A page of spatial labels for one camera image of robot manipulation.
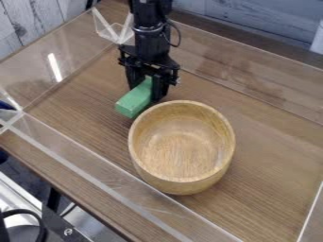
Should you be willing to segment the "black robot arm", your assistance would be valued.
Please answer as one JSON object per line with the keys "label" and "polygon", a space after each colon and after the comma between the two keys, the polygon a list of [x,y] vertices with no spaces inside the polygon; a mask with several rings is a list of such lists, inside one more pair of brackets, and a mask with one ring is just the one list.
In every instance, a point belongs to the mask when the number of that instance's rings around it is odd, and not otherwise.
{"label": "black robot arm", "polygon": [[130,13],[134,16],[135,44],[120,44],[119,64],[126,67],[128,88],[136,88],[146,77],[151,77],[151,101],[158,102],[167,94],[171,85],[179,79],[179,63],[171,58],[174,44],[172,29],[179,28],[168,15],[172,12],[174,0],[128,0]]}

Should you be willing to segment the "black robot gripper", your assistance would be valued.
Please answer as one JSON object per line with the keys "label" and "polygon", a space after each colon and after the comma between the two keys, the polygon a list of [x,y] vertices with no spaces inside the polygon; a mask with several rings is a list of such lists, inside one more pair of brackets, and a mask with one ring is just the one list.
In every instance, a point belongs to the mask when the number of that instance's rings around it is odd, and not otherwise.
{"label": "black robot gripper", "polygon": [[168,94],[170,85],[176,84],[179,64],[172,60],[171,27],[162,25],[156,29],[134,28],[135,44],[120,44],[119,63],[127,70],[128,88],[134,89],[152,77],[151,101],[159,102]]}

